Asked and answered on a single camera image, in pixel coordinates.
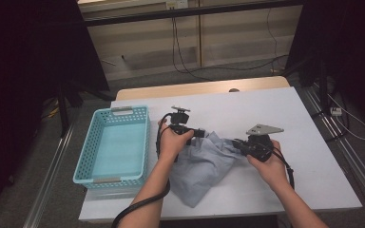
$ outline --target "person's left hand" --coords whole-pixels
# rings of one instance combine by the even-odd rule
[[[163,123],[158,121],[158,125],[162,125],[159,160],[174,161],[180,151],[183,150],[186,142],[194,136],[194,130],[179,135],[171,130],[165,122],[166,120]]]

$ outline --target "crumpled fabric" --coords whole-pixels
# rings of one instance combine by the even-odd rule
[[[239,158],[242,155],[230,140],[206,132],[205,138],[192,139],[180,152],[170,173],[171,191],[194,208]]]

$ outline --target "basket handle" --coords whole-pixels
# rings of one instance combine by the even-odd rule
[[[114,116],[131,115],[133,108],[132,106],[111,107],[111,112]]]
[[[93,183],[111,183],[121,182],[121,178],[105,178],[105,179],[94,179]]]

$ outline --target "white table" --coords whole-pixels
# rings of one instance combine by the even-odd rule
[[[190,108],[188,126],[215,131],[221,138],[246,139],[245,132],[256,124],[284,129],[271,135],[280,141],[282,152],[295,170],[296,191],[317,211],[361,207],[327,144],[292,87],[236,93],[201,94],[113,102],[111,106],[148,105],[151,121],[149,170],[157,160],[157,121],[174,110]],[[108,190],[88,190],[79,219],[111,222],[132,198],[120,199]],[[283,212],[278,198],[246,158],[212,187],[201,202],[190,208],[170,192],[163,202],[162,219],[194,219],[267,215]]]

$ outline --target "forearm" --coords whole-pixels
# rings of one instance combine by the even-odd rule
[[[327,227],[289,183],[283,183],[278,187],[272,187],[272,189],[277,194],[294,227]]]
[[[144,186],[131,204],[146,200],[162,193],[168,181],[173,161],[158,160]],[[159,227],[163,200],[149,203],[126,215],[119,227]]]

